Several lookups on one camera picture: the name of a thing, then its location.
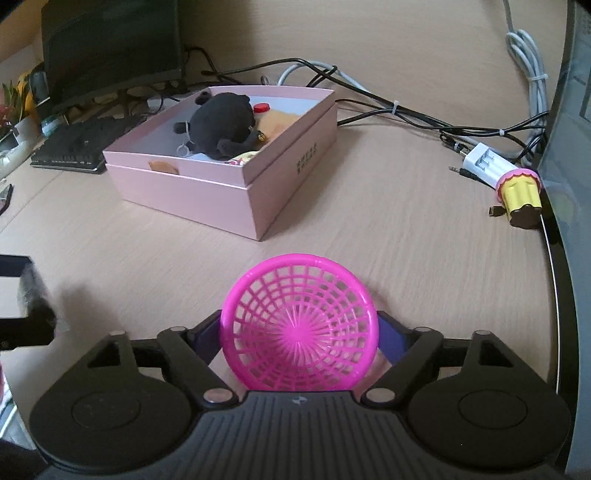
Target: yellow toy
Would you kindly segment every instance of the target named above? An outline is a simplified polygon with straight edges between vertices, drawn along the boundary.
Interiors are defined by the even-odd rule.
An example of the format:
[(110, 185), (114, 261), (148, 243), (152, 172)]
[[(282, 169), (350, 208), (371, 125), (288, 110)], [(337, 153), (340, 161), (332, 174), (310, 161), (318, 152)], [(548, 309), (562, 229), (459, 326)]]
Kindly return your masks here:
[(499, 179), (496, 193), (505, 205), (512, 226), (536, 228), (540, 224), (540, 189), (538, 174), (527, 168), (516, 168)]

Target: black keyboard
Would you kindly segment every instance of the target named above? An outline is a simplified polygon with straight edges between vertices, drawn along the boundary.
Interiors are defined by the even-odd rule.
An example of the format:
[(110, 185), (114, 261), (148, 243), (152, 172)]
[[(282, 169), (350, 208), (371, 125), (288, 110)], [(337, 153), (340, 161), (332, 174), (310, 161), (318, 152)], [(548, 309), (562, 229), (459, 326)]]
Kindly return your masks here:
[(103, 150), (142, 121), (140, 116), (104, 116), (61, 125), (31, 157), (36, 168), (102, 173)]

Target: orange plush toy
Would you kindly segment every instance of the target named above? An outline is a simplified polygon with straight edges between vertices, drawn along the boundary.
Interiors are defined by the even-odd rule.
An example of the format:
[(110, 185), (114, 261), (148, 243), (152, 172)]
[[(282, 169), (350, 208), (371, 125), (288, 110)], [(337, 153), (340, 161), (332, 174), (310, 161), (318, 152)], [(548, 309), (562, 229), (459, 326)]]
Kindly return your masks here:
[[(255, 114), (257, 114), (257, 106), (254, 106)], [(262, 132), (267, 138), (267, 142), (270, 142), (279, 135), (281, 135), (287, 128), (293, 125), (296, 120), (300, 117), (295, 113), (285, 113), (279, 110), (267, 109), (259, 114), (258, 123), (256, 128)]]

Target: yellow object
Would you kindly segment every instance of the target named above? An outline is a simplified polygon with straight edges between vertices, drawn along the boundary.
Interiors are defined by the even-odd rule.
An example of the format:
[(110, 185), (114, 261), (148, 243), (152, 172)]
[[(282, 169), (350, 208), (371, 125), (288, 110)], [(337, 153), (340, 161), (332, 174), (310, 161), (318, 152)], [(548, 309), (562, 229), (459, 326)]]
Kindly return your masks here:
[(535, 228), (540, 222), (542, 203), (538, 176), (532, 170), (518, 168), (504, 175), (497, 189), (512, 226)]
[(298, 120), (300, 116), (295, 113), (285, 113), (279, 110), (269, 110), (263, 113), (256, 128), (266, 137), (267, 141), (275, 140), (285, 130)]
[[(18, 82), (17, 82), (17, 90), (18, 93), (20, 93), (22, 95), (23, 90), (25, 89), (25, 86), (27, 85), (28, 81), (29, 81), (29, 75), (31, 74), (31, 72), (26, 72), (23, 73), (19, 78), (18, 78)], [(28, 115), (31, 115), (33, 120), (35, 121), (35, 123), (37, 125), (40, 125), (41, 122), (39, 121), (39, 117), (37, 116), (37, 111), (35, 110), (35, 100), (33, 99), (33, 94), (31, 93), (31, 89), (29, 88), (29, 91), (27, 93), (27, 97), (25, 98), (25, 112)]]

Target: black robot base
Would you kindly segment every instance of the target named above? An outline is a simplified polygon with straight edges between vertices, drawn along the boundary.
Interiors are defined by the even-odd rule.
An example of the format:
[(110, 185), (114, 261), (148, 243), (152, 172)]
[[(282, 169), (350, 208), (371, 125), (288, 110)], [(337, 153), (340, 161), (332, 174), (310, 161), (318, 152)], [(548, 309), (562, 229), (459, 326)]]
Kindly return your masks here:
[[(563, 400), (491, 332), (445, 339), (379, 313), (390, 368), (348, 391), (247, 393), (208, 367), (220, 312), (104, 338), (38, 401), (40, 480), (560, 479)], [(162, 369), (165, 381), (138, 367)], [(437, 380), (441, 367), (462, 367)]]

